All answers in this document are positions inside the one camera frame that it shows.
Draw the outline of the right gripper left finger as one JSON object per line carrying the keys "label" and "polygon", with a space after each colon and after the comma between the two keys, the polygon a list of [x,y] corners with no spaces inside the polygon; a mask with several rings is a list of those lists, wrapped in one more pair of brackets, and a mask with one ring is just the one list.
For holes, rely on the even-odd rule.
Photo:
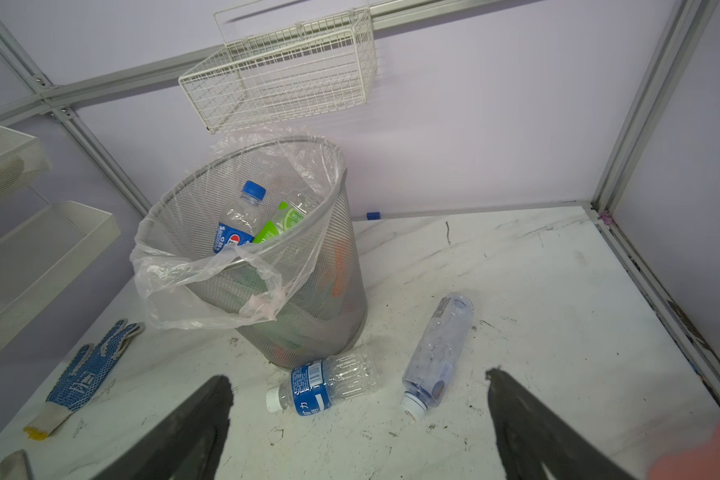
{"label": "right gripper left finger", "polygon": [[213,479],[229,430],[229,379],[211,377],[98,479]]}

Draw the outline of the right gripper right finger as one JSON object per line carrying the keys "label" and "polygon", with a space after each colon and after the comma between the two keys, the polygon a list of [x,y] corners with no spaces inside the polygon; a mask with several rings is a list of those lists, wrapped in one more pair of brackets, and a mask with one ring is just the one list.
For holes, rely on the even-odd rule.
{"label": "right gripper right finger", "polygon": [[487,403],[508,479],[630,479],[508,372],[492,368]]}

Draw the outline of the tall clear bottle white cap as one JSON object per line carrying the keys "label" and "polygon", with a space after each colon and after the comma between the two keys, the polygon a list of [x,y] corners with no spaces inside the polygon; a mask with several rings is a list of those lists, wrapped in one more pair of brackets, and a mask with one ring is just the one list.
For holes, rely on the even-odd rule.
{"label": "tall clear bottle white cap", "polygon": [[437,407],[451,383],[474,320],[474,305],[452,292],[443,297],[403,374],[400,406],[414,421]]}

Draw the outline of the clear bottle blue label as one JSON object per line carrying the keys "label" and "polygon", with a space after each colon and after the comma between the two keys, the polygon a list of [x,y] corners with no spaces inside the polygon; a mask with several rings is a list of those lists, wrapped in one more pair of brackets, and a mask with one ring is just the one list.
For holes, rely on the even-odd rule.
{"label": "clear bottle blue label", "polygon": [[293,369],[287,379],[267,391],[265,404],[271,413],[292,410],[306,417],[373,393],[378,386],[373,350],[363,345]]}

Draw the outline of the green label clear bottle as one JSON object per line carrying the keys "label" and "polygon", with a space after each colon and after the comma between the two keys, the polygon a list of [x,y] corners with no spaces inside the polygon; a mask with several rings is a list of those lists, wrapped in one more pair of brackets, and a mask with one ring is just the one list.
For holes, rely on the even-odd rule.
{"label": "green label clear bottle", "polygon": [[292,229],[315,210],[320,203],[321,200],[313,193],[299,190],[288,193],[253,242],[261,244]]}

